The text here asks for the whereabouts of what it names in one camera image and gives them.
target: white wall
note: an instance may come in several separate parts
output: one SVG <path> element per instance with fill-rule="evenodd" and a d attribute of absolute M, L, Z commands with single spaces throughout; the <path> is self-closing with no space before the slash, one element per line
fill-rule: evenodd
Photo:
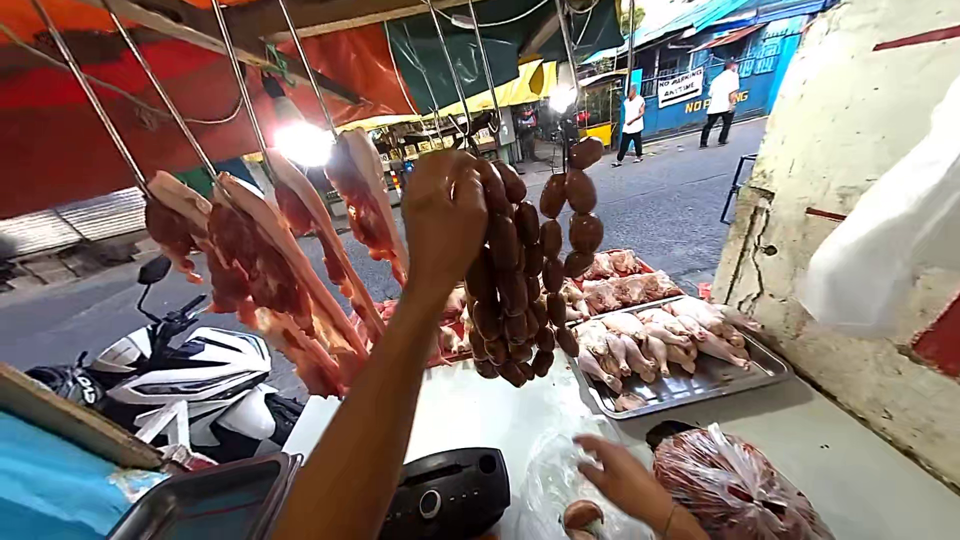
<path fill-rule="evenodd" d="M 714 299 L 752 313 L 799 370 L 954 487 L 960 384 L 899 351 L 909 355 L 913 333 L 955 296 L 960 275 L 924 273 L 898 314 L 897 332 L 883 339 L 819 327 L 797 302 L 795 285 L 835 227 L 804 209 L 849 213 L 923 138 L 931 110 L 960 75 L 960 38 L 873 47 L 957 24 L 957 0 L 847 0 L 817 17 L 780 87 L 713 285 Z M 771 245 L 775 255 L 760 251 Z"/>

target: white t-shirt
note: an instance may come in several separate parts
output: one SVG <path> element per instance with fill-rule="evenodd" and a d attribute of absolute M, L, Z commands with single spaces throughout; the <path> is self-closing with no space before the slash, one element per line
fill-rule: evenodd
<path fill-rule="evenodd" d="M 707 107 L 707 114 L 730 110 L 730 93 L 739 89 L 740 76 L 735 72 L 725 69 L 717 75 L 710 83 L 710 106 Z"/>
<path fill-rule="evenodd" d="M 637 94 L 634 99 L 623 100 L 623 133 L 635 134 L 643 131 L 643 116 L 640 116 L 633 124 L 627 124 L 627 122 L 633 120 L 640 114 L 640 108 L 643 107 L 645 103 L 639 94 Z"/>

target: motorcycle mirror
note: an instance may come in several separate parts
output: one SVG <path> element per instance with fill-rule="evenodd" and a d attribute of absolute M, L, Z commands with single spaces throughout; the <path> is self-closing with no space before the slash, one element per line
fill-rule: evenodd
<path fill-rule="evenodd" d="M 164 255 L 154 258 L 140 267 L 140 274 L 136 282 L 141 285 L 152 285 L 159 282 L 170 272 L 170 259 Z"/>

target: man in white shirt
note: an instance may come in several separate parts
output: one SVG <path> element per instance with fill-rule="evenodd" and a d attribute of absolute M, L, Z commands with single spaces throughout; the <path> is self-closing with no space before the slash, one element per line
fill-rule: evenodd
<path fill-rule="evenodd" d="M 710 83 L 710 105 L 707 107 L 707 125 L 700 133 L 700 148 L 707 148 L 707 139 L 710 130 L 717 118 L 723 120 L 720 129 L 720 146 L 727 144 L 727 135 L 730 134 L 730 125 L 733 123 L 733 106 L 736 105 L 736 92 L 740 89 L 740 76 L 736 74 L 736 62 L 728 61 L 724 70 L 713 78 Z"/>
<path fill-rule="evenodd" d="M 647 102 L 643 97 L 636 93 L 636 85 L 630 85 L 630 92 L 627 99 L 623 100 L 623 129 L 620 130 L 620 151 L 616 153 L 616 161 L 612 166 L 619 167 L 623 164 L 623 157 L 627 155 L 630 149 L 630 143 L 633 142 L 636 158 L 634 163 L 640 163 L 643 158 L 643 140 L 640 139 L 640 132 L 643 131 L 643 112 L 647 108 Z"/>

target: red plastic bag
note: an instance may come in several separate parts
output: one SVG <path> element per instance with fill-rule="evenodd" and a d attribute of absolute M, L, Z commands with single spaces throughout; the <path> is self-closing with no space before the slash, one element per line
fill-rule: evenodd
<path fill-rule="evenodd" d="M 714 539 L 832 540 L 810 501 L 748 442 L 716 424 L 660 442 L 654 475 Z"/>

